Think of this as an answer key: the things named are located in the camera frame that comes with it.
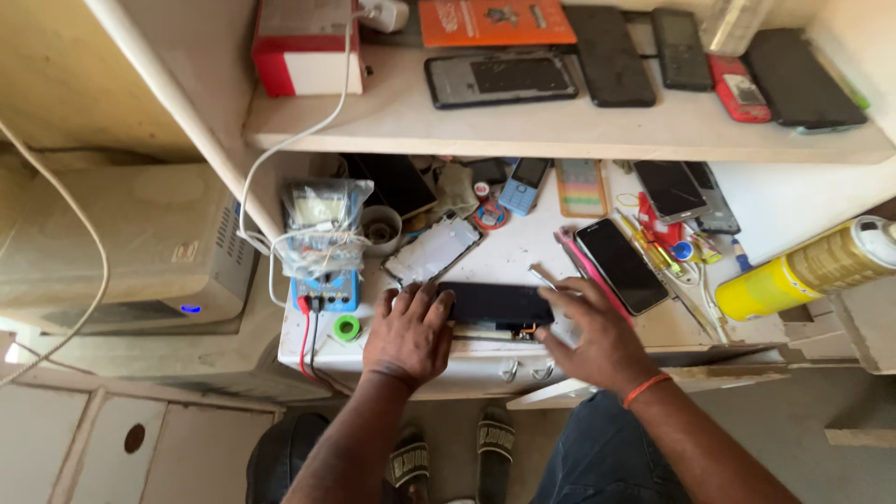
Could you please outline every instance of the pink tool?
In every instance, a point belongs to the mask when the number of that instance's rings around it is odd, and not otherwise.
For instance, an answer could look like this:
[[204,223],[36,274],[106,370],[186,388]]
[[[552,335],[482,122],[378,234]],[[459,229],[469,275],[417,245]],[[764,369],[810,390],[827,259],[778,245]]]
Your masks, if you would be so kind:
[[566,254],[572,259],[573,264],[575,264],[576,268],[581,272],[584,269],[584,273],[586,273],[591,280],[593,280],[600,289],[603,290],[604,294],[607,295],[607,299],[610,301],[610,306],[616,309],[619,312],[619,315],[622,315],[625,318],[625,321],[628,322],[629,326],[634,327],[634,321],[632,321],[632,316],[628,314],[628,310],[623,306],[622,301],[616,296],[616,293],[613,292],[613,289],[607,285],[607,282],[604,280],[603,275],[600,274],[598,268],[588,259],[587,256],[582,252],[579,246],[575,243],[575,236],[573,235],[573,229],[563,227],[559,230],[554,231],[554,239],[557,240],[557,243],[560,244],[561,247],[566,251]]

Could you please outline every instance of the dark jeans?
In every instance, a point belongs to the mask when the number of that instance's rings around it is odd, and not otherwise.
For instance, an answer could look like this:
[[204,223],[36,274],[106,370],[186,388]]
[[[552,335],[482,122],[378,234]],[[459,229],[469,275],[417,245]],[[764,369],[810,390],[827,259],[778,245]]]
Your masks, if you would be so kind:
[[573,410],[531,504],[690,502],[672,467],[606,391]]
[[[307,413],[268,429],[246,469],[246,503],[280,502],[326,427]],[[395,502],[401,497],[385,483],[383,503]],[[573,410],[531,504],[685,502],[684,487],[632,412],[601,391]]]

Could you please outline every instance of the man's left hand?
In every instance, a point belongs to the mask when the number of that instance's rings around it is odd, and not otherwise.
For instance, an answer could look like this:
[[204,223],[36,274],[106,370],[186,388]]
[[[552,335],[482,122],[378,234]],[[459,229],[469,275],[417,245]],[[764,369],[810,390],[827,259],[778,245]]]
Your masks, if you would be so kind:
[[401,292],[380,294],[364,347],[364,373],[397,378],[413,393],[445,371],[453,338],[445,321],[454,292],[444,291],[433,301],[435,293],[434,283],[412,283]]

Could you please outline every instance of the hand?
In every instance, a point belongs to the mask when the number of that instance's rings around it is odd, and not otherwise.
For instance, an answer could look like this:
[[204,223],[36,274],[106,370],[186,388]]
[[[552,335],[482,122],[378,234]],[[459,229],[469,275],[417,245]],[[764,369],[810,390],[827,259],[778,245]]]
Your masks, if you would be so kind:
[[[625,397],[659,374],[638,335],[610,306],[596,283],[582,278],[564,278],[556,285],[564,290],[540,287],[538,295],[560,308],[582,329],[579,345],[574,349],[566,346],[546,326],[539,327],[535,337],[547,347],[567,375]],[[575,296],[569,291],[578,291],[582,295]]]
[[390,289],[380,294],[364,347],[363,374],[397,378],[412,394],[445,371],[453,338],[445,320],[454,303],[454,292],[442,292],[435,302],[434,296],[434,283],[422,287],[412,283],[401,293]]

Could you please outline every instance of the orange book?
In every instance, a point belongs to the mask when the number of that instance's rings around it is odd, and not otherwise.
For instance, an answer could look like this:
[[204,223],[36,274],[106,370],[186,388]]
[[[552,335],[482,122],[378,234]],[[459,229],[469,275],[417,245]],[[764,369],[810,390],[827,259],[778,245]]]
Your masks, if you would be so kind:
[[420,0],[428,48],[574,44],[559,0]]

